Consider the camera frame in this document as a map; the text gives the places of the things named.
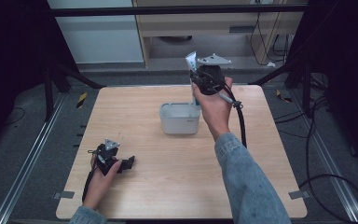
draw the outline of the blue denim jacket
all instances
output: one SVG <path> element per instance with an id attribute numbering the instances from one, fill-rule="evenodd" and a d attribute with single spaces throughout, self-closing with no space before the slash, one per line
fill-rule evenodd
<path id="1" fill-rule="evenodd" d="M 233 133 L 220 135 L 214 150 L 222 167 L 234 223 L 291 223 L 275 189 Z M 70 223 L 106 223 L 106 219 L 80 206 Z"/>

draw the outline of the person's left hand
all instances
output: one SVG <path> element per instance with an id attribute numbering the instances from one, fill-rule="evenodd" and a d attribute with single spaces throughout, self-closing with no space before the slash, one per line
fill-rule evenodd
<path id="1" fill-rule="evenodd" d="M 94 164 L 95 156 L 91 159 L 91 167 Z M 121 161 L 117 161 L 110 168 L 106 175 L 100 169 L 94 171 L 91 181 L 89 182 L 89 189 L 87 191 L 86 198 L 84 199 L 83 206 L 96 210 L 103 200 L 105 194 L 112 184 L 113 178 L 115 177 L 118 168 L 120 168 Z"/>

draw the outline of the white wall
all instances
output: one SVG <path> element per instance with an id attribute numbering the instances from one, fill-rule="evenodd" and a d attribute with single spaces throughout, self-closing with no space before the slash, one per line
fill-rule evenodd
<path id="1" fill-rule="evenodd" d="M 48 0 L 51 8 L 132 7 L 131 0 Z M 142 63 L 134 16 L 57 17 L 76 63 Z"/>

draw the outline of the white plastic container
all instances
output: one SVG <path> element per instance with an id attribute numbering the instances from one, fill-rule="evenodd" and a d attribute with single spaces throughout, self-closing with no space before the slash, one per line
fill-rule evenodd
<path id="1" fill-rule="evenodd" d="M 200 110 L 193 103 L 162 104 L 159 116 L 164 133 L 193 134 L 199 130 Z"/>

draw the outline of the wooden tabletop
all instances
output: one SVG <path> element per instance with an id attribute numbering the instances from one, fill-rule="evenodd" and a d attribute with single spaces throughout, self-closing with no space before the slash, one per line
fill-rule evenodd
<path id="1" fill-rule="evenodd" d="M 302 199 L 291 200 L 298 190 L 281 138 L 258 86 L 234 85 L 242 101 L 247 144 L 277 190 L 290 217 L 304 217 Z M 121 144 L 117 157 L 135 156 L 132 169 L 115 177 L 99 212 L 114 219 L 231 218 L 214 141 L 200 117 L 199 131 L 191 135 L 163 133 L 159 108 L 167 102 L 191 102 L 190 86 L 114 87 L 100 90 L 76 155 L 57 217 L 71 218 L 79 205 L 90 171 L 91 154 L 105 138 Z M 240 137 L 235 109 L 230 130 Z"/>

